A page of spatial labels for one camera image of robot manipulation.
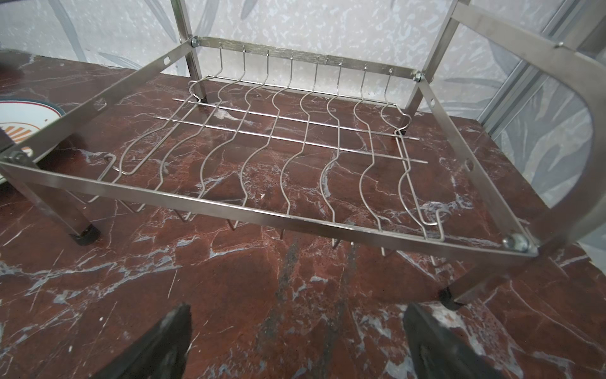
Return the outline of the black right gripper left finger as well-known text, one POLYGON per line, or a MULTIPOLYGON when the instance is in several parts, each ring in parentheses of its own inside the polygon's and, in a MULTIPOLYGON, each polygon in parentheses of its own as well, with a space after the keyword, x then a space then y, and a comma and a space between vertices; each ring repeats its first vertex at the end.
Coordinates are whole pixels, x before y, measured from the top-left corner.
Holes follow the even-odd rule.
POLYGON ((191 308, 182 303, 93 377, 181 378, 191 341, 191 308))

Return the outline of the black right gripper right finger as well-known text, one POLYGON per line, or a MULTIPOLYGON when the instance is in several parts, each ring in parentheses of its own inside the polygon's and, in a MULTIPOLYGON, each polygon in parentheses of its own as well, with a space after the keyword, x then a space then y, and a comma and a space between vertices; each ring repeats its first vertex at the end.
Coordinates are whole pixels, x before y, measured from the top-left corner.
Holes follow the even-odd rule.
POLYGON ((417 303, 403 316, 413 368, 419 378, 501 378, 502 374, 417 303))

